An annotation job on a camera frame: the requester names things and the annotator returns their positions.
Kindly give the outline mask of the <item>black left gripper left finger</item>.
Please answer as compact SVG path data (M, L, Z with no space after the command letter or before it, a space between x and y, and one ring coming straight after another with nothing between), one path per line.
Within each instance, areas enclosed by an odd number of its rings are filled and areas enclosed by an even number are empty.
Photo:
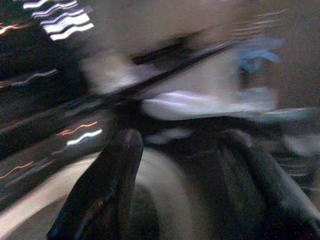
M47 240L129 240L129 213L144 144L118 131L76 181Z

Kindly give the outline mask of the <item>white cloth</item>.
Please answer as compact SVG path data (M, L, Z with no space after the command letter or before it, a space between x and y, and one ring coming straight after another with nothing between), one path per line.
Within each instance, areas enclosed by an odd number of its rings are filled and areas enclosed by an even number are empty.
M254 87L220 96L177 90L161 93L141 103L145 114L164 121L242 117L276 108L275 93L268 87Z

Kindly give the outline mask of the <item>blue cloth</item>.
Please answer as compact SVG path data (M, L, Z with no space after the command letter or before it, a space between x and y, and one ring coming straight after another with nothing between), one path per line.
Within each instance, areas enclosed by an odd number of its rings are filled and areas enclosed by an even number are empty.
M281 47L283 39L267 36L253 37L236 45L239 67L252 74L258 72L265 61L278 64L281 58L272 52Z

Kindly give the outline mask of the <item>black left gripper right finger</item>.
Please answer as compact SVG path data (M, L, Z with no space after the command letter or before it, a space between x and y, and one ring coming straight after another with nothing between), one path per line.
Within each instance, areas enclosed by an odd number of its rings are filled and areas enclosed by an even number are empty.
M320 211L272 155L238 129L219 136L220 143L239 151L267 207L263 240L320 240Z

